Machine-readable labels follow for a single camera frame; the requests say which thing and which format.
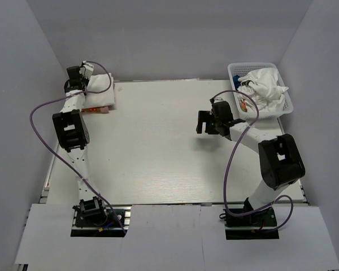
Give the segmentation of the white red print t-shirt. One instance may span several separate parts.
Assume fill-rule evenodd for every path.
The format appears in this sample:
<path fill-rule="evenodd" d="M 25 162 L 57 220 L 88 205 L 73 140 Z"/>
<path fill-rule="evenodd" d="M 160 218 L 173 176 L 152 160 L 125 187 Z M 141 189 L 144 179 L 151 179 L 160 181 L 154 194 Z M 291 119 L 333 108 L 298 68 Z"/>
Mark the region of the white red print t-shirt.
<path fill-rule="evenodd" d="M 114 82 L 111 73 L 90 77 L 83 108 L 105 107 L 115 105 Z"/>

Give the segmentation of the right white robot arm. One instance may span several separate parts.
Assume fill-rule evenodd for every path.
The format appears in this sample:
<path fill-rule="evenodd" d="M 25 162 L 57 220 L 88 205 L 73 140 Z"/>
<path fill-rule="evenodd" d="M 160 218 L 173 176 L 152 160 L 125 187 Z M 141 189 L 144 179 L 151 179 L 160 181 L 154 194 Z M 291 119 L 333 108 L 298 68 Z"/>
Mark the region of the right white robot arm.
<path fill-rule="evenodd" d="M 250 225 L 264 219 L 267 210 L 288 186 L 305 175 L 305 166 L 294 138 L 290 134 L 271 136 L 243 119 L 233 117 L 228 102 L 210 100 L 209 111 L 199 111 L 196 132 L 220 135 L 235 143 L 227 164 L 223 182 L 225 211 L 233 217 L 244 217 Z M 256 190 L 246 198 L 242 212 L 234 213 L 227 206 L 227 181 L 229 168 L 239 145 L 259 155 L 261 181 Z"/>

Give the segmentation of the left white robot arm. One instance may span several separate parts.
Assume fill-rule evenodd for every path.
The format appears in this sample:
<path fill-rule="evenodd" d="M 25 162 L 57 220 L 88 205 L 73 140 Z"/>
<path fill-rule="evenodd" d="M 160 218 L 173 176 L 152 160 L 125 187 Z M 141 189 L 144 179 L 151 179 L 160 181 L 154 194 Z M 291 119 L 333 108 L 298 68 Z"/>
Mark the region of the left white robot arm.
<path fill-rule="evenodd" d="M 66 151 L 70 165 L 78 171 L 76 181 L 79 190 L 79 204 L 75 210 L 79 218 L 95 226 L 105 224 L 108 211 L 103 201 L 93 193 L 96 188 L 90 173 L 87 145 L 89 132 L 81 110 L 86 101 L 86 88 L 94 66 L 83 62 L 80 66 L 67 68 L 68 80 L 64 84 L 66 101 L 59 113 L 52 116 L 59 145 Z"/>

